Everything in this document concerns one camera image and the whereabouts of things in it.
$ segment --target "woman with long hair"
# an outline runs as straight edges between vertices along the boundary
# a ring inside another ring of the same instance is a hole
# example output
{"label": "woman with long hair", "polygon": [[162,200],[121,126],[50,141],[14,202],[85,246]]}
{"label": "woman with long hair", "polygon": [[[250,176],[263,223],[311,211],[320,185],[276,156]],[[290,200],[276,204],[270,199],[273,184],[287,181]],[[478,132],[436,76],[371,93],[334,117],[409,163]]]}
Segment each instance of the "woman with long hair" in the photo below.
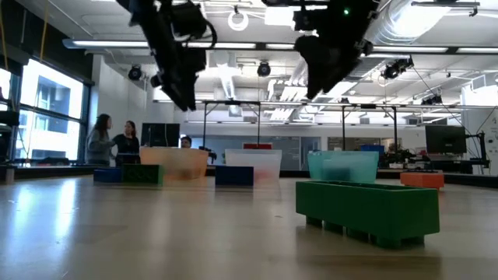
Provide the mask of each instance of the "woman with long hair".
{"label": "woman with long hair", "polygon": [[135,123],[127,121],[123,134],[113,138],[117,145],[116,166],[121,166],[123,163],[140,163],[140,143],[136,135]]}
{"label": "woman with long hair", "polygon": [[115,145],[109,140],[107,131],[112,127],[112,119],[108,114],[101,114],[86,139],[86,163],[109,166],[110,150]]}

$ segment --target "black monitor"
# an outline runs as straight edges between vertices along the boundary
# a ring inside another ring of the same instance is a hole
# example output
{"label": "black monitor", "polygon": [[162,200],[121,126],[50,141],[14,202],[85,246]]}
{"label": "black monitor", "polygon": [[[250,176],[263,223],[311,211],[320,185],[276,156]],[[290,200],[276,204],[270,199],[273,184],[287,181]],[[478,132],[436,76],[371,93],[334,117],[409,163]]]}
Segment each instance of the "black monitor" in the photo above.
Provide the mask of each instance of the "black monitor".
{"label": "black monitor", "polygon": [[141,143],[148,147],[178,147],[180,124],[143,124]]}
{"label": "black monitor", "polygon": [[466,153],[465,128],[450,125],[427,125],[426,144],[428,153]]}

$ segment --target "metal pole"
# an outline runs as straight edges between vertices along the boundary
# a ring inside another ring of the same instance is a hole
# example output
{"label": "metal pole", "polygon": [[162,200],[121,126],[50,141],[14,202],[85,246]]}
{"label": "metal pole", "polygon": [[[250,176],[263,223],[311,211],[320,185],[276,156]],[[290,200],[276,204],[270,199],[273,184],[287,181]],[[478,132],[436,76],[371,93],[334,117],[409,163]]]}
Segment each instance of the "metal pole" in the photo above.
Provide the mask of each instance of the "metal pole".
{"label": "metal pole", "polygon": [[259,135],[260,135],[260,126],[261,126],[261,104],[258,107],[258,149],[259,149]]}
{"label": "metal pole", "polygon": [[205,119],[208,117],[208,103],[204,103],[204,132],[202,133],[202,147],[205,147]]}
{"label": "metal pole", "polygon": [[392,110],[395,112],[395,153],[398,153],[398,118],[396,116],[396,107],[393,107]]}
{"label": "metal pole", "polygon": [[345,107],[342,106],[342,151],[345,151],[345,115],[344,115]]}

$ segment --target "green plastic bin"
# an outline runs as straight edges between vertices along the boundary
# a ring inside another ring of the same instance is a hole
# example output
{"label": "green plastic bin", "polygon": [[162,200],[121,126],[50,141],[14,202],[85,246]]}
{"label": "green plastic bin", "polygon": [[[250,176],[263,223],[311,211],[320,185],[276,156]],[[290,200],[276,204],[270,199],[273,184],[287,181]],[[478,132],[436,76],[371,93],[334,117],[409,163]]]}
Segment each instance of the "green plastic bin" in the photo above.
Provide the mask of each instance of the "green plastic bin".
{"label": "green plastic bin", "polygon": [[434,189],[358,184],[297,182],[296,212],[308,222],[370,235],[377,245],[399,247],[403,240],[440,231]]}

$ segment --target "window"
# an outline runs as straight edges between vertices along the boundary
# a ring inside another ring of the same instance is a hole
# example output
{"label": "window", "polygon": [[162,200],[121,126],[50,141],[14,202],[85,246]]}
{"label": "window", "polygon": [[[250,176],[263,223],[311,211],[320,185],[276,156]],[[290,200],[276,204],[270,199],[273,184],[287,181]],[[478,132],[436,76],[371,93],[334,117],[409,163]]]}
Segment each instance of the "window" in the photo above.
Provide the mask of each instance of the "window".
{"label": "window", "polygon": [[21,104],[81,118],[83,84],[30,60],[23,70]]}
{"label": "window", "polygon": [[10,96],[10,80],[12,74],[4,69],[0,69],[0,92],[3,98],[8,99]]}
{"label": "window", "polygon": [[81,82],[34,60],[24,66],[16,158],[78,159],[84,89]]}
{"label": "window", "polygon": [[79,126],[76,121],[21,110],[16,157],[43,159],[47,156],[78,158]]}

